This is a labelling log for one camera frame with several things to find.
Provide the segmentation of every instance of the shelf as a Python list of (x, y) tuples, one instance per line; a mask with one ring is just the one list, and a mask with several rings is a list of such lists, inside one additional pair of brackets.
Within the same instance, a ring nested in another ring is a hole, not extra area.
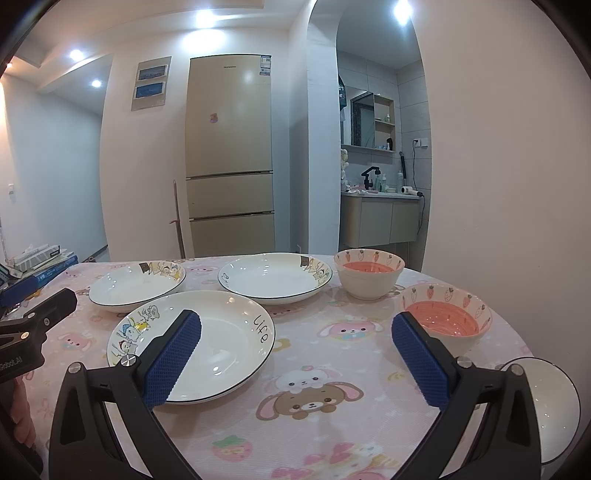
[(386, 153), (395, 154), (396, 153), (395, 151), (392, 151), (392, 150), (383, 150), (381, 148), (358, 147), (357, 145), (341, 145), (340, 147), (343, 148), (344, 150), (347, 150), (347, 151), (349, 151), (349, 150), (354, 150), (354, 151), (355, 150), (358, 150), (358, 151), (366, 152), (366, 153), (369, 153), (369, 152), (381, 152), (381, 153), (384, 153), (384, 154), (386, 154)]
[(386, 125), (386, 126), (388, 126), (388, 127), (392, 127), (392, 128), (395, 128), (395, 127), (396, 127), (394, 124), (391, 124), (391, 123), (389, 123), (389, 122), (384, 122), (383, 120), (378, 120), (378, 119), (375, 119), (375, 122), (376, 122), (377, 124), (380, 124), (380, 125)]

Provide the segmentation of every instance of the beige refrigerator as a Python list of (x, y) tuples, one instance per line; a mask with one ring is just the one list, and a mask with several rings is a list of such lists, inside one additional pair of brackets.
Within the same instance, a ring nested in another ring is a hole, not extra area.
[(191, 59), (186, 166), (196, 257), (275, 251), (270, 56)]

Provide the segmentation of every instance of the deep plate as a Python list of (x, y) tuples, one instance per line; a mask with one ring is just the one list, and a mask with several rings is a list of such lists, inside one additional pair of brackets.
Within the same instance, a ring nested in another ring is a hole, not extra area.
[(199, 315), (202, 334), (168, 402), (198, 403), (230, 393), (271, 353), (275, 327), (263, 307), (223, 291), (187, 291), (149, 302), (121, 320), (107, 345), (109, 366), (126, 353), (141, 354), (184, 309)]
[(225, 289), (273, 305), (315, 295), (332, 278), (332, 269), (308, 255), (273, 253), (240, 257), (217, 277)]
[(185, 269), (173, 262), (142, 262), (110, 271), (90, 287), (89, 298), (99, 307), (127, 313), (177, 288)]

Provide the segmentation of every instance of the bowl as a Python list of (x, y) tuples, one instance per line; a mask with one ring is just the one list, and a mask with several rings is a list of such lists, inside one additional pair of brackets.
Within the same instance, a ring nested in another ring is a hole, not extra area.
[(398, 312), (410, 312), (450, 353), (464, 355), (488, 331), (489, 307), (478, 297), (451, 285), (423, 283), (402, 291)]
[(217, 275), (222, 287), (263, 305), (283, 305), (310, 298), (332, 278), (332, 269), (308, 255), (247, 255)]
[(225, 291), (185, 291), (148, 302), (123, 318), (106, 346), (109, 366), (124, 355), (140, 355), (184, 309), (199, 315), (201, 338), (168, 403), (202, 403), (223, 397), (252, 378), (271, 354), (275, 326), (259, 304)]
[(502, 370), (514, 364), (522, 366), (530, 384), (545, 465), (564, 453), (577, 432), (581, 416), (579, 394), (569, 376), (546, 360), (516, 358)]
[(404, 269), (402, 258), (364, 248), (337, 253), (335, 264), (343, 288), (360, 300), (377, 300), (386, 295)]
[(128, 313), (173, 293), (185, 276), (185, 269), (174, 262), (134, 263), (112, 270), (92, 284), (89, 298), (110, 312)]

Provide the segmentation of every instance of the wall tile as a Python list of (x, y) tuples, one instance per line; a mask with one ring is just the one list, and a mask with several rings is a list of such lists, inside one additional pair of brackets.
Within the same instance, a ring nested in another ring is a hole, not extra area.
[(414, 80), (415, 78), (422, 77), (425, 75), (425, 70), (423, 70), (423, 61), (417, 60), (413, 63), (410, 63), (397, 70), (396, 74), (398, 76), (399, 85), (409, 82), (410, 80)]
[[(408, 183), (413, 183), (413, 158), (405, 157), (407, 165)], [(414, 163), (414, 175), (417, 183), (417, 190), (431, 189), (431, 159), (417, 158)]]
[(343, 68), (363, 73), (364, 75), (368, 74), (366, 60), (363, 57), (358, 57), (357, 55), (337, 50), (336, 59), (339, 64), (339, 69)]
[(380, 80), (376, 77), (368, 77), (369, 91), (378, 93), (386, 98), (394, 100), (394, 105), (398, 105), (400, 99), (398, 98), (398, 87), (390, 82)]
[(417, 103), (400, 109), (402, 131), (428, 130), (431, 128), (429, 102)]
[(369, 90), (367, 75), (341, 67), (339, 67), (339, 75), (347, 87), (358, 88), (365, 91)]
[(386, 82), (393, 83), (394, 85), (398, 84), (396, 72), (393, 69), (387, 67), (386, 65), (382, 65), (381, 63), (376, 63), (374, 61), (368, 60), (367, 68), (368, 75), (379, 78), (381, 80), (385, 80)]
[(427, 101), (427, 84), (425, 77), (419, 77), (398, 86), (400, 108)]
[(428, 147), (415, 147), (416, 158), (431, 158), (431, 130), (417, 130), (414, 132), (404, 132), (402, 134), (402, 151), (407, 158), (413, 157), (413, 140), (415, 138), (427, 138)]

